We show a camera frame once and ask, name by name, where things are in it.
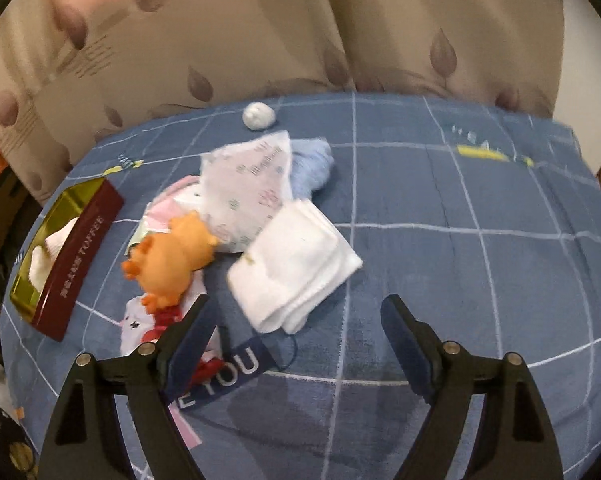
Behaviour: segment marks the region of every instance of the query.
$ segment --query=plastic packaging bag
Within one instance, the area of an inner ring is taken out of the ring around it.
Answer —
[[[292,200],[291,170],[286,131],[202,155],[201,218],[221,241],[217,251],[247,249],[282,205]]]

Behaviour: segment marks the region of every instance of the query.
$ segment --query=bed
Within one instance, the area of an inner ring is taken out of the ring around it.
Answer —
[[[272,131],[331,143],[335,169],[314,202],[364,267],[296,336],[260,338],[225,282],[234,256],[204,271],[231,348],[261,343],[275,362],[212,402],[182,410],[202,439],[193,455],[206,477],[393,478],[427,413],[380,325],[380,301],[398,293],[442,339],[484,356],[523,355],[551,416],[565,478],[579,478],[601,451],[601,190],[571,130],[482,105],[393,94],[268,103],[279,117]],[[56,191],[100,176],[120,157],[143,161],[107,176],[125,203],[63,342],[37,333],[5,301],[8,383],[38,451],[76,355],[119,354],[125,304],[140,294],[119,266],[144,207],[197,174],[200,153],[256,136],[242,125],[243,106],[196,110],[108,137]],[[474,400],[450,479],[461,478],[469,459],[481,405]],[[124,402],[118,407],[136,474],[152,478]]]

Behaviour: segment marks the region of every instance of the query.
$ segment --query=cotton ball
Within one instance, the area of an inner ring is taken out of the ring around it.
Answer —
[[[250,130],[266,130],[276,122],[276,112],[265,103],[251,103],[243,111],[243,122]]]

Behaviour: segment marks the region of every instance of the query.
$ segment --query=metal screw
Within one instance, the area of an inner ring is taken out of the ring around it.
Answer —
[[[509,361],[512,365],[515,365],[515,366],[522,365],[522,357],[520,357],[520,355],[518,355],[516,352],[508,353],[507,361]]]
[[[460,345],[455,341],[445,341],[445,343],[442,344],[442,349],[451,355],[460,353]]]
[[[92,360],[91,355],[89,354],[81,354],[76,358],[76,364],[78,366],[85,366],[87,364],[89,364],[89,362]]]
[[[155,349],[156,345],[154,345],[153,343],[143,343],[138,347],[138,353],[140,355],[151,355],[152,353],[154,353]]]

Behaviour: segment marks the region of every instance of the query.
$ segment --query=orange object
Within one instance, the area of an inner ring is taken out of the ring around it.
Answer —
[[[135,279],[145,291],[141,303],[148,314],[177,305],[192,272],[213,261],[218,245],[196,212],[173,218],[170,228],[145,236],[121,266],[125,278]]]

